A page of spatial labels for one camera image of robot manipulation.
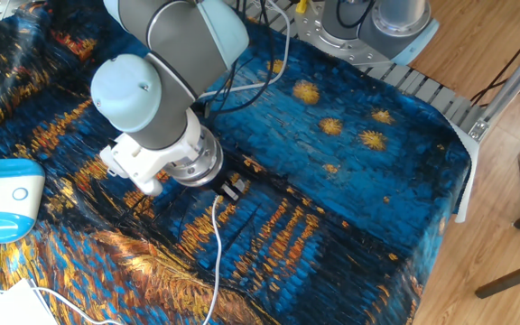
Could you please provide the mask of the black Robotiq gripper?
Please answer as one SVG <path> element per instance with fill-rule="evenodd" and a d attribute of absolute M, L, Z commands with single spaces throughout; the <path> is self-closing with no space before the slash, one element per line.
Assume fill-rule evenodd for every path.
<path fill-rule="evenodd" d="M 202 186 L 205 190 L 213 190 L 218 195 L 223 195 L 231 201 L 237 202 L 239 194 L 247 192 L 249 181 L 239 178 L 231 181 L 230 177 L 234 173 L 227 167 L 222 167 L 218 174 L 209 182 Z"/>

